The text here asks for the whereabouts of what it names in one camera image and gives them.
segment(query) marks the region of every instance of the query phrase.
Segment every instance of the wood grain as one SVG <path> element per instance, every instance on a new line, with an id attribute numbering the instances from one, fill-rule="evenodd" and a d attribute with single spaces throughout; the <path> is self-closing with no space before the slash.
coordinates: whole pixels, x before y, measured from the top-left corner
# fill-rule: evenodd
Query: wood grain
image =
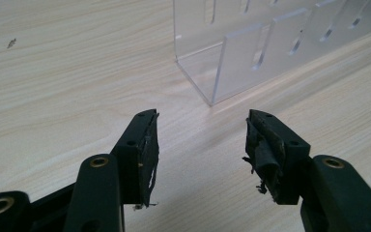
<path id="1" fill-rule="evenodd" d="M 155 207 L 127 231 L 303 231 L 243 162 L 250 108 L 349 161 L 371 187 L 371 36 L 208 107 L 175 62 L 171 1 L 0 0 L 0 191 L 37 200 L 157 108 Z"/>

